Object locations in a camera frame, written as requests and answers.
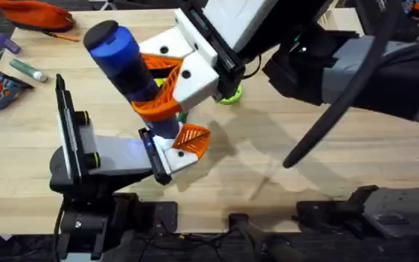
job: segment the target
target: orange bag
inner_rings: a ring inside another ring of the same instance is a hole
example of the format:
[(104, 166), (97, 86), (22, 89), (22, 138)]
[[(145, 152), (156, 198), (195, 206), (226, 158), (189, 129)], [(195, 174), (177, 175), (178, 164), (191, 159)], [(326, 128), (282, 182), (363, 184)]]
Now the orange bag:
[(39, 1), (0, 0), (0, 10), (18, 28), (66, 32), (74, 25), (71, 13)]

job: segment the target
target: glue stick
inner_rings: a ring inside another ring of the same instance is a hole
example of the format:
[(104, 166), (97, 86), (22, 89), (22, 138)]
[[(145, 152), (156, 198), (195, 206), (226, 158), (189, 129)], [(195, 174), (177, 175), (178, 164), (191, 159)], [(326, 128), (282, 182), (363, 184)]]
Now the glue stick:
[(25, 64), (25, 63), (22, 63), (15, 58), (12, 59), (12, 61), (9, 62), (9, 64), (13, 68), (19, 70), (20, 72), (26, 74), (27, 76), (29, 76), (29, 77), (37, 80), (37, 81), (45, 82), (46, 80), (48, 80), (48, 77), (45, 76), (40, 70), (35, 69), (35, 68)]

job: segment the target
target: wooden surface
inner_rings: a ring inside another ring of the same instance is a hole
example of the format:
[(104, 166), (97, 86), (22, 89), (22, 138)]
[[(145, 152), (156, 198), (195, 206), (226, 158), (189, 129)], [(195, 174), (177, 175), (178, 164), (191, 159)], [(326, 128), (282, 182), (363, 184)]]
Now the wooden surface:
[(355, 8), (328, 9), (318, 19), (318, 23), (323, 28), (328, 30), (356, 31), (360, 36), (364, 35), (360, 19), (355, 12)]
[[(74, 12), (82, 35), (94, 24), (115, 19), (138, 41), (169, 28), (171, 11)], [(138, 138), (143, 127), (89, 57), (82, 43), (16, 30), (17, 56), (52, 78), (62, 74), (76, 109), (88, 110), (98, 135)], [(272, 55), (272, 51), (263, 59)], [(0, 112), (0, 234), (51, 233), (60, 195), (49, 190), (49, 159), (60, 146), (55, 85), (35, 82), (8, 65), (0, 70), (36, 86)], [(247, 71), (256, 65), (250, 65)], [(180, 231), (220, 231), (226, 216), (245, 212), (265, 229), (297, 231), (289, 221), (300, 200), (346, 199), (357, 187), (377, 184), (419, 187), (419, 124), (369, 111), (350, 110), (306, 159), (290, 170), (281, 166), (289, 150), (324, 112), (286, 99), (262, 73), (244, 82), (233, 106), (211, 99), (192, 110), (189, 122), (211, 129), (208, 152), (178, 173), (171, 185), (153, 178), (122, 191), (145, 200), (180, 205)]]

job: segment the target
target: black mount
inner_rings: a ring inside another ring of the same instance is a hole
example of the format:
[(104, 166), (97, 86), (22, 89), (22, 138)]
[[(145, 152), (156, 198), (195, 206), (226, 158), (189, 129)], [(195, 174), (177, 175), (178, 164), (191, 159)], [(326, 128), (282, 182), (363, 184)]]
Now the black mount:
[(378, 189), (377, 186), (359, 187), (347, 201), (298, 202), (298, 216), (292, 219), (300, 223), (302, 231), (310, 229), (326, 234), (349, 231), (358, 239), (381, 237), (382, 234), (363, 216), (364, 203)]
[(126, 231), (165, 234), (177, 230), (177, 203), (140, 202), (137, 194), (114, 194), (91, 202), (65, 200), (57, 244), (61, 259), (91, 253), (92, 260), (121, 243)]
[(137, 194), (115, 193), (151, 175), (161, 184), (171, 181), (162, 167), (150, 131), (139, 130), (150, 159), (150, 170), (121, 175), (90, 174), (90, 169), (100, 167), (100, 152), (84, 153), (80, 129), (89, 125), (89, 115), (86, 111), (75, 112), (71, 94), (60, 75), (57, 75), (56, 95), (66, 149), (64, 152), (59, 147), (49, 162), (52, 173), (49, 186), (64, 198), (55, 227), (56, 240), (61, 231), (59, 240), (55, 240), (59, 258), (66, 259), (69, 253), (91, 253), (92, 260), (98, 260), (104, 252), (120, 244), (126, 231), (155, 234), (176, 231), (177, 203), (141, 202)]
[(314, 262), (294, 249), (291, 242), (282, 234), (266, 233), (250, 223), (247, 214), (229, 215), (229, 230), (237, 230), (245, 238), (254, 260), (276, 262)]

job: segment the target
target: floor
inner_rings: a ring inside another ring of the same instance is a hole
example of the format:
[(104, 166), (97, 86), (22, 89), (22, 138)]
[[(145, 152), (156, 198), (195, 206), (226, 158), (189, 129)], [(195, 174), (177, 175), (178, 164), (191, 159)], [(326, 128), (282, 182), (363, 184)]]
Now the floor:
[[(171, 8), (177, 0), (135, 0), (136, 4), (119, 5), (128, 9)], [(91, 10), (87, 0), (49, 0), (50, 4), (67, 10)], [(10, 35), (14, 27), (0, 13), (0, 32)], [(300, 252), (325, 261), (419, 261), (419, 237), (403, 239), (358, 240), (351, 235), (326, 235), (319, 233), (285, 234)], [(179, 245), (176, 239), (159, 239), (163, 245)], [(15, 236), (9, 241), (0, 238), (0, 261), (51, 261), (50, 236)], [(143, 243), (134, 241), (111, 253), (106, 260), (111, 262), (138, 261)], [(210, 247), (201, 247), (193, 252), (146, 250), (142, 261), (251, 261), (244, 241), (238, 236), (228, 237), (220, 249), (223, 260)]]

